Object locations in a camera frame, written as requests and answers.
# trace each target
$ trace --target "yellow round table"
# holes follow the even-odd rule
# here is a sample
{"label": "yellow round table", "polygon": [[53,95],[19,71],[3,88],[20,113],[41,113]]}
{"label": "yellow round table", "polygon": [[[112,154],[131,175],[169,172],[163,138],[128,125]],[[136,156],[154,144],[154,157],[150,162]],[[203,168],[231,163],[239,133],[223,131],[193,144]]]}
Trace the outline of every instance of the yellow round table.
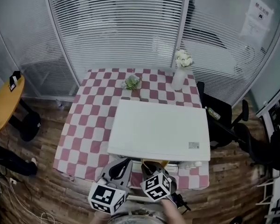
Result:
{"label": "yellow round table", "polygon": [[[25,78],[21,76],[17,86],[10,91],[9,82],[6,82],[0,88],[0,130],[2,130],[7,122],[18,129],[21,133],[21,138],[24,141],[32,140],[37,134],[40,127],[40,116],[28,107],[21,99],[24,90]],[[18,104],[21,104],[28,111],[23,121],[18,120],[14,115],[14,111]]]}

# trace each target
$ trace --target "label sticker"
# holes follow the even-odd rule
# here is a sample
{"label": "label sticker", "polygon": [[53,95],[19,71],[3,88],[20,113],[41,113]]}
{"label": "label sticker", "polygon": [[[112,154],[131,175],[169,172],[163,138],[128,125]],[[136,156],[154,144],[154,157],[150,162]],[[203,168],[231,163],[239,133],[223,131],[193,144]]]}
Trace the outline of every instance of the label sticker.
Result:
{"label": "label sticker", "polygon": [[199,142],[189,142],[190,149],[199,149]]}

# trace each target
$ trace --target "white sneaker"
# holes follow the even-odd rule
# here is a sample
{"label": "white sneaker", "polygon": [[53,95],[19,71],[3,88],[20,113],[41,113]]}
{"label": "white sneaker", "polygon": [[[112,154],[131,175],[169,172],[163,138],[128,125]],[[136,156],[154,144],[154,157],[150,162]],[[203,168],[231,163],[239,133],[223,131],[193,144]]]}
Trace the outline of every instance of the white sneaker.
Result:
{"label": "white sneaker", "polygon": [[31,159],[31,162],[33,162],[33,163],[37,166],[37,161],[36,161],[35,158],[32,158],[32,159]]}

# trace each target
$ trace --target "table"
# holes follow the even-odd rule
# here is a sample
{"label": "table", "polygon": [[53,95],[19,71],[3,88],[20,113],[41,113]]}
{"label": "table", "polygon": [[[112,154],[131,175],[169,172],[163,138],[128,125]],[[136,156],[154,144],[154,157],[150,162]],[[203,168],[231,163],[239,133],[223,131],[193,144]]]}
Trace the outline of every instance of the table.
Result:
{"label": "table", "polygon": [[[139,100],[137,91],[123,90],[122,82],[135,73],[142,78],[144,102],[201,107],[191,71],[180,91],[171,88],[172,74],[149,69],[99,69],[85,75],[64,124],[53,167],[71,176],[96,181],[103,167],[115,157],[107,153],[108,140],[120,99]],[[209,165],[179,168],[172,174],[178,189],[203,189],[209,185]],[[139,188],[142,173],[132,172],[129,186]]]}
{"label": "table", "polygon": [[[20,136],[24,141],[32,140],[40,127],[40,116],[34,112],[21,99],[24,90],[25,78],[21,76],[17,86],[11,92],[9,82],[6,82],[0,89],[0,131],[5,127],[7,122],[20,131]],[[23,121],[18,120],[14,115],[14,111],[18,104],[28,111]]]}

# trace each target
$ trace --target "white vase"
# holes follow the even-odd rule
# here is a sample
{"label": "white vase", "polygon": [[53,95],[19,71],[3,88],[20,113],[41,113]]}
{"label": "white vase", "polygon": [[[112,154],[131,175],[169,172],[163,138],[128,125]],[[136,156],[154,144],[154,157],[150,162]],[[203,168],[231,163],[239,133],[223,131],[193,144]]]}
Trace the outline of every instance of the white vase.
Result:
{"label": "white vase", "polygon": [[187,73],[185,68],[182,67],[177,68],[171,83],[171,87],[173,88],[173,90],[179,91],[182,89],[186,76]]}

